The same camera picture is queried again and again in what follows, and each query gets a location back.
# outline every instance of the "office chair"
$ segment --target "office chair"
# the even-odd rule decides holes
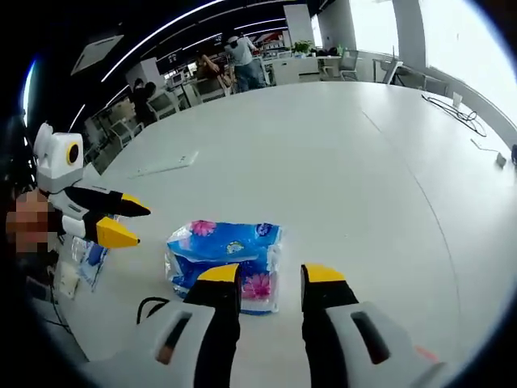
[[[142,124],[139,124],[131,129],[123,120],[118,120],[111,126],[110,131],[119,139],[120,148],[123,149],[138,133],[142,132],[142,128]]]
[[[389,66],[387,67],[385,77],[382,79],[382,83],[387,85],[392,83],[393,77],[395,77],[395,73],[397,69],[403,65],[404,62],[399,61],[396,57],[393,57]]]
[[[153,95],[148,101],[147,105],[156,115],[158,120],[179,112],[179,101],[174,93],[166,91],[159,91]]]
[[[217,78],[202,78],[193,83],[192,86],[201,103],[207,103],[229,95],[227,88]]]
[[[343,81],[357,81],[357,60],[359,58],[359,51],[357,50],[345,50],[341,56],[341,62],[339,63],[339,77]],[[327,78],[329,76],[329,69],[333,69],[333,66],[322,66],[323,73]]]

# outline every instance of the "man in white shirt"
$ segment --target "man in white shirt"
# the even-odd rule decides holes
[[[239,91],[248,91],[249,89],[260,89],[266,87],[264,82],[260,64],[253,60],[252,51],[257,50],[246,36],[237,38],[231,36],[225,46],[225,51],[230,55],[233,65],[235,66],[235,77]]]

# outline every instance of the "potted plant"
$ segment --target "potted plant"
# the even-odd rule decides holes
[[[302,56],[304,57],[309,53],[309,50],[312,45],[313,42],[311,42],[310,40],[300,40],[292,46],[292,51],[295,53],[295,55],[296,53],[299,53],[302,54]]]

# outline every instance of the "white table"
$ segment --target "white table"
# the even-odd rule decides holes
[[[309,386],[304,262],[342,271],[359,300],[455,368],[517,279],[517,178],[470,141],[509,157],[485,128],[481,139],[419,91],[362,82],[251,91],[158,121],[103,175],[152,209],[124,221],[141,245],[110,252],[94,293],[80,284],[73,301],[60,295],[63,314],[91,360],[109,357],[131,338],[144,297],[174,297],[163,263],[172,231],[195,219],[268,221],[287,230],[280,312],[241,316],[232,386]],[[123,178],[192,150],[188,168]]]

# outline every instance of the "pink flower print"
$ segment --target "pink flower print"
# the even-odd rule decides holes
[[[216,223],[211,221],[193,221],[191,222],[191,231],[198,236],[208,236],[216,229]]]
[[[266,299],[270,295],[269,275],[261,273],[246,278],[246,283],[242,287],[242,297],[247,299]]]

